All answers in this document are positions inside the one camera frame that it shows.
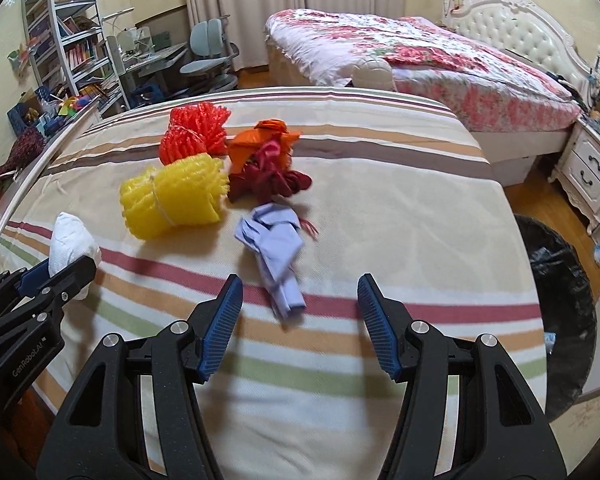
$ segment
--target bookshelf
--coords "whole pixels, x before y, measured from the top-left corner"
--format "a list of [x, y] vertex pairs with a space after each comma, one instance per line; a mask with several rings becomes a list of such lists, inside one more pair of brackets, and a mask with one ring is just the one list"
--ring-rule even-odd
[[105, 116], [122, 111], [122, 105], [130, 108], [113, 69], [97, 0], [22, 0], [22, 21], [27, 40], [39, 39], [30, 57], [39, 85], [55, 95], [94, 96]]

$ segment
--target light blue cloth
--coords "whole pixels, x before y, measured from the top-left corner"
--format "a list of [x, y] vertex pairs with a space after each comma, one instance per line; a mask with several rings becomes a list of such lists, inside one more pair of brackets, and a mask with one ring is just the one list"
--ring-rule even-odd
[[306, 306], [291, 269], [302, 247], [299, 228], [294, 210], [275, 203], [258, 206], [235, 228], [235, 237], [255, 254], [264, 286], [281, 317]]

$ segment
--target striped bedspread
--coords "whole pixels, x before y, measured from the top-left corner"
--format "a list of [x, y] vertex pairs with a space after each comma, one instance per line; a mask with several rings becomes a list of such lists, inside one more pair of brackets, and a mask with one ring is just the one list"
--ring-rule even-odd
[[[538, 297], [522, 238], [478, 143], [445, 106], [392, 92], [270, 88], [206, 97], [227, 106], [229, 135], [279, 118], [301, 130], [294, 167], [314, 184], [290, 200], [319, 231], [295, 262], [307, 309], [274, 318], [253, 255], [234, 239], [250, 200], [220, 224], [140, 242], [125, 228], [120, 183], [157, 165], [173, 104], [131, 111], [73, 140], [42, 174], [0, 236], [0, 272], [48, 255], [56, 215], [79, 216], [102, 247], [86, 300], [65, 308], [66, 346], [36, 382], [53, 409], [109, 332], [151, 336], [215, 296], [236, 272], [244, 306], [220, 371], [196, 388], [225, 478], [378, 477], [404, 385], [381, 371], [356, 306], [371, 272], [384, 294], [450, 336], [497, 335], [544, 405]], [[438, 470], [450, 466], [458, 381], [448, 386]], [[146, 440], [162, 466], [144, 382]]]

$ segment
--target drawer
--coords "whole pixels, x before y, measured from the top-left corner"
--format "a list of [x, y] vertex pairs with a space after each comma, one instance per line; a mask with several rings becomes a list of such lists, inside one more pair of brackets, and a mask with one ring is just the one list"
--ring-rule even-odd
[[582, 136], [576, 142], [574, 152], [583, 160], [600, 181], [600, 147], [589, 136]]
[[564, 165], [565, 176], [580, 192], [593, 212], [600, 209], [600, 181], [576, 152], [571, 152]]

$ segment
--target white headboard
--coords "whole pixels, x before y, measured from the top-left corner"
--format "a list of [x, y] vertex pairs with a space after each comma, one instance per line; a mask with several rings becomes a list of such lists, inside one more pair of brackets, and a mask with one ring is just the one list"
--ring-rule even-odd
[[[536, 65], [563, 76], [591, 106], [600, 90], [600, 47], [593, 69], [574, 48], [573, 37], [531, 0], [445, 0], [445, 27], [492, 47], [512, 50]], [[595, 83], [590, 81], [593, 72]]]

